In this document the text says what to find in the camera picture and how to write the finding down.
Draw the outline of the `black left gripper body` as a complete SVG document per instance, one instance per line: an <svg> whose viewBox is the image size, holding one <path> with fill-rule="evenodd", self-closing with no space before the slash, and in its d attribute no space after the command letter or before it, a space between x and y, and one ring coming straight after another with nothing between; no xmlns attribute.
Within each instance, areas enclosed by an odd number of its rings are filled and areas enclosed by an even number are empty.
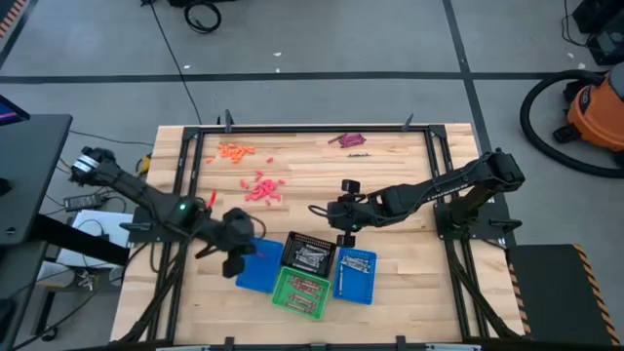
<svg viewBox="0 0 624 351"><path fill-rule="evenodd" d="M237 251L238 254L255 254L254 226L221 224L216 228L216 247L222 252Z"/></svg>

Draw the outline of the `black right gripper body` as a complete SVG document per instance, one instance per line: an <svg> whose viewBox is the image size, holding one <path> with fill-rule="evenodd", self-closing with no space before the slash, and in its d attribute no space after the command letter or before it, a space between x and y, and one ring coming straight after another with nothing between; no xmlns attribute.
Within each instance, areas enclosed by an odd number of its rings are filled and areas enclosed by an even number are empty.
<svg viewBox="0 0 624 351"><path fill-rule="evenodd" d="M327 205L330 227L348 232L358 232L363 227L373 226L371 206L365 195L345 194Z"/></svg>

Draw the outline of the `blue slotted plastic basket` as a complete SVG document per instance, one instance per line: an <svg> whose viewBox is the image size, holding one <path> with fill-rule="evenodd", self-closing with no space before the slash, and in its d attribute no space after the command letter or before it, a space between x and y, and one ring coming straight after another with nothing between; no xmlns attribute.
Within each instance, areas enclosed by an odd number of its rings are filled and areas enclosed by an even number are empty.
<svg viewBox="0 0 624 351"><path fill-rule="evenodd" d="M369 262L369 271L361 272L346 267L342 264L345 256L357 257L365 259ZM342 296L338 295L338 269L339 265L343 265L343 290ZM375 273L376 273L377 255L374 252L362 251L356 249L343 248L338 252L338 258L335 267L333 279L332 296L336 299L349 301L353 303L371 305L373 302Z"/></svg>
<svg viewBox="0 0 624 351"><path fill-rule="evenodd" d="M256 251L264 254L261 258L253 254L244 256L245 269L237 276L236 286L260 293L273 293L280 271L284 244L267 239L253 239Z"/></svg>

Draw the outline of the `green slotted plastic basket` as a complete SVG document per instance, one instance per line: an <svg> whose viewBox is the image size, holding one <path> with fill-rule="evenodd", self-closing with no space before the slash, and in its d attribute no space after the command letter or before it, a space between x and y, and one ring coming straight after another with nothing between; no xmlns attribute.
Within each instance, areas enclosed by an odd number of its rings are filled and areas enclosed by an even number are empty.
<svg viewBox="0 0 624 351"><path fill-rule="evenodd" d="M290 279L292 277L301 277L304 279L314 281L315 283L318 283L318 286L320 286L322 290L320 292L307 292L307 291L302 292L302 291L296 290L290 285ZM282 267L277 278L277 283L275 285L274 292L272 293L271 303L279 308L293 312L294 314L297 314L299 316L306 317L312 320L321 320L324 315L324 311L325 311L325 307L327 304L330 291L331 291L330 281L321 277L317 277L317 276L305 273L297 269L293 269L289 267ZM304 312L292 309L290 307L287 307L284 305L284 303L289 302L290 293L297 293L297 294L301 294L306 297L309 297L311 299L315 299L316 306L311 308L312 309L311 313L304 313Z"/></svg>

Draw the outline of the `black slotted plastic basket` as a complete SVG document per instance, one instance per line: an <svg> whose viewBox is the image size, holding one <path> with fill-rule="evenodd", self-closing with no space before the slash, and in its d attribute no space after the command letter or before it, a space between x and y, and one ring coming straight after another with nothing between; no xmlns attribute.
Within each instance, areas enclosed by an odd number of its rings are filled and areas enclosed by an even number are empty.
<svg viewBox="0 0 624 351"><path fill-rule="evenodd" d="M310 248L312 250L324 251L327 253L320 263L319 268L323 269L321 274L315 274L305 270L295 263L295 254L300 248ZM291 231L284 246L281 262L284 266L296 268L307 273L311 273L322 278L328 278L332 271L332 263L335 256L336 244L318 239L305 234Z"/></svg>

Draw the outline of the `white paper box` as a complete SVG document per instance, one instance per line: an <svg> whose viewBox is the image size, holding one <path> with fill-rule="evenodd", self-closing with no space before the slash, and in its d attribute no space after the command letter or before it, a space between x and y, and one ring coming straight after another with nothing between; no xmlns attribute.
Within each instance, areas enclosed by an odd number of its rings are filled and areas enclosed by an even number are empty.
<svg viewBox="0 0 624 351"><path fill-rule="evenodd" d="M131 214L84 210L72 219L70 225L92 236L106 235L109 242L128 249L130 247L129 231L122 228L120 224L131 222L132 219ZM56 263L65 266L99 269L116 267L113 263L105 263L102 260L66 249L59 250Z"/></svg>

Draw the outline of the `bunch of keys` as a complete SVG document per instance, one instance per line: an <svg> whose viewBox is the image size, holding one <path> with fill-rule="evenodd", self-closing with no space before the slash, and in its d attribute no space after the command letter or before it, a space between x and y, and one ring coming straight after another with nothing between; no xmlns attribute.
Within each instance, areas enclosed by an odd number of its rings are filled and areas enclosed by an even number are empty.
<svg viewBox="0 0 624 351"><path fill-rule="evenodd" d="M97 276L88 270L78 270L76 272L76 285L78 288L88 289L90 292L94 290L97 283Z"/></svg>

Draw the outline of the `black desk beam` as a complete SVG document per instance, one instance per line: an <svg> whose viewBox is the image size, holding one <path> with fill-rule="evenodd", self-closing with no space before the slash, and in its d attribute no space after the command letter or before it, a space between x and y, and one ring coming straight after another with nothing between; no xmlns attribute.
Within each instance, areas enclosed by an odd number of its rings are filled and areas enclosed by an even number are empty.
<svg viewBox="0 0 624 351"><path fill-rule="evenodd" d="M125 266L130 257L128 248L105 241L42 214L35 217L29 239L44 241L62 249L121 266Z"/></svg>

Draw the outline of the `black power adapter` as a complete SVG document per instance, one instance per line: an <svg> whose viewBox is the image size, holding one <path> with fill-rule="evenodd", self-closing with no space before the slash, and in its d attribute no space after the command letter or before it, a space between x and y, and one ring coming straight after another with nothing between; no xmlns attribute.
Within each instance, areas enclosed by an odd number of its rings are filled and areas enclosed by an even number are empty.
<svg viewBox="0 0 624 351"><path fill-rule="evenodd" d="M63 206L67 212L96 209L103 204L99 194L79 195L63 199Z"/></svg>

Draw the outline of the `black platform with hazard stripes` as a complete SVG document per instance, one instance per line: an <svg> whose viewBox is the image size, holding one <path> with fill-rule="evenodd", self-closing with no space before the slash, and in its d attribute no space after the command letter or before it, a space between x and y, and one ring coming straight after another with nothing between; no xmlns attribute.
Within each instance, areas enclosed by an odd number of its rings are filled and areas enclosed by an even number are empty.
<svg viewBox="0 0 624 351"><path fill-rule="evenodd" d="M619 346L598 281L577 244L507 250L526 336L535 341Z"/></svg>

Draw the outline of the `black desk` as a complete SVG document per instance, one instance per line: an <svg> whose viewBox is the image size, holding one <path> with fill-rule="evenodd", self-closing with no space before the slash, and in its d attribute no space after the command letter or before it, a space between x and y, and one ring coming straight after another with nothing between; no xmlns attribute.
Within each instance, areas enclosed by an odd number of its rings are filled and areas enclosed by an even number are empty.
<svg viewBox="0 0 624 351"><path fill-rule="evenodd" d="M0 246L33 239L46 191L65 145L72 117L33 115L27 121L0 127Z"/></svg>

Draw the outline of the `computer monitor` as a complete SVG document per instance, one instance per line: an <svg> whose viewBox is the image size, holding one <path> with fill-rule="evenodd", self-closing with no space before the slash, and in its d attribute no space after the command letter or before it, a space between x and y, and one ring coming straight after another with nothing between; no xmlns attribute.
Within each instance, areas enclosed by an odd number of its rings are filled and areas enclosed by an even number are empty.
<svg viewBox="0 0 624 351"><path fill-rule="evenodd" d="M6 97L0 95L0 126L30 119L30 115Z"/></svg>

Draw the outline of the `black equipment case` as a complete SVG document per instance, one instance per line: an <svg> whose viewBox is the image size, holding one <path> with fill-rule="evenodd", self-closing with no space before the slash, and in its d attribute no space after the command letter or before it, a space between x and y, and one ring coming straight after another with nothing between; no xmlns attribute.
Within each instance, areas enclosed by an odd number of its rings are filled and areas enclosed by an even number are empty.
<svg viewBox="0 0 624 351"><path fill-rule="evenodd" d="M624 0L582 0L572 17L597 65L624 61Z"/></svg>

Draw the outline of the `black aluminium table frame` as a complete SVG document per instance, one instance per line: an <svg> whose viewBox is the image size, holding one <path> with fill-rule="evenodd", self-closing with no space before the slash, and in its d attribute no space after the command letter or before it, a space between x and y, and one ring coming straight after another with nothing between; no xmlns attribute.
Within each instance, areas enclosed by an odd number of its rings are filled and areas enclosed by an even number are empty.
<svg viewBox="0 0 624 351"><path fill-rule="evenodd" d="M336 199L346 178L360 181L365 192L399 183L418 183L447 166L461 167L477 158L478 146L467 124L415 126L403 131L392 125L363 128L367 140L347 150L328 141L345 126L244 126L230 134L210 128L202 142L183 139L183 127L159 129L148 179L170 191L194 186L210 200L217 190L214 214L239 207L261 219L267 235L284 241L291 231L328 241L336 232L309 211ZM227 143L252 146L233 164ZM218 146L226 147L226 156ZM370 157L347 157L369 153ZM210 163L205 158L213 157ZM273 157L272 163L266 163ZM255 171L263 171L255 180ZM240 186L240 180L249 188ZM261 183L271 179L271 191ZM280 185L278 179L286 181ZM282 200L246 201L257 185ZM223 253L197 259L200 243L188 252L177 305L165 303L153 323L151 337L171 336L178 344L220 344L233 336L236 344L389 343L397 335L409 341L457 341L461 337L445 244L435 230L430 206L406 221L386 228L367 228L356 237L361 250L376 253L373 302L356 304L329 299L321 320L279 308L267 293L238 288L221 274Z"/></svg>

